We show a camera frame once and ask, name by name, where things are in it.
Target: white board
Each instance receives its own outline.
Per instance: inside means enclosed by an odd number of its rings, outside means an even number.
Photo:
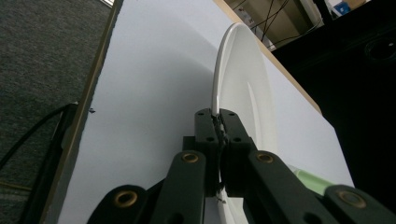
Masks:
[[[210,107],[219,44],[231,24],[211,0],[124,1],[58,223],[86,223],[115,187],[148,189],[165,178],[182,137],[193,135],[194,113]],[[280,157],[351,185],[332,126],[264,60]],[[219,223],[218,211],[205,214],[205,223]]]

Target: black cable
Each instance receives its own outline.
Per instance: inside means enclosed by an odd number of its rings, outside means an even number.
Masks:
[[[0,170],[3,169],[4,165],[9,161],[9,159],[14,155],[14,153],[18,150],[18,148],[35,132],[39,127],[41,127],[47,120],[51,119],[57,114],[62,113],[66,109],[67,105],[58,108],[52,112],[50,112],[46,117],[40,120],[33,128],[29,130],[23,137],[18,140],[18,142],[7,152],[6,156],[0,161]]]
[[[269,19],[271,19],[271,18],[273,18],[274,16],[276,16],[276,15],[277,15],[277,13],[279,13],[279,12],[280,12],[280,10],[282,10],[282,9],[283,9],[283,7],[280,7],[278,11],[276,11],[274,14],[272,14],[271,16],[269,16],[269,17],[268,17],[268,20],[269,20]],[[254,28],[256,28],[256,27],[260,26],[261,24],[265,23],[266,21],[267,21],[267,20],[261,21],[261,22],[260,22],[260,23],[258,23],[257,25],[255,25],[255,26],[252,26],[252,27],[250,28],[250,30],[252,30],[252,29],[254,29]]]
[[[236,8],[238,8],[239,6],[241,6],[242,4],[244,4],[244,2],[246,2],[247,0],[242,1],[241,3],[238,4],[238,6],[234,7],[233,10],[235,10]]]
[[[270,24],[268,25],[267,29],[264,30],[262,36],[265,36],[265,34],[267,34],[268,30],[270,29],[271,24],[274,22],[274,20],[276,19],[277,14],[280,12],[280,10],[282,10],[286,4],[289,2],[289,0],[285,0],[282,4],[282,6],[280,7],[280,9],[277,11],[277,13],[275,14],[274,18],[271,20]]]
[[[271,12],[273,3],[274,3],[274,0],[271,0],[271,5],[270,5],[270,8],[268,9],[268,13],[267,13],[267,18],[265,19],[264,31],[265,31],[265,27],[267,27],[267,21],[268,21],[268,17],[270,16],[270,12]],[[265,36],[265,32],[262,32],[262,41],[264,40],[264,36]]]
[[[307,30],[307,31],[306,31],[305,33],[303,33],[302,35],[294,35],[294,36],[290,36],[290,37],[281,39],[281,40],[279,40],[279,41],[276,41],[274,44],[268,46],[267,48],[269,49],[269,48],[271,48],[273,45],[278,44],[278,43],[283,42],[283,41],[288,40],[288,39],[293,39],[293,38],[301,37],[301,36],[303,36],[303,35],[307,35],[307,34],[311,33],[312,31],[314,31],[314,29],[317,28],[317,27],[320,25],[321,22],[322,22],[322,20],[320,20],[315,26],[311,27],[309,30]]]

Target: gray carpet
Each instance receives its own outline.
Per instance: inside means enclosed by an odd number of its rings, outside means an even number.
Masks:
[[[99,0],[0,1],[0,159],[49,112],[78,101],[110,8]],[[59,118],[0,170],[0,223],[17,223]]]

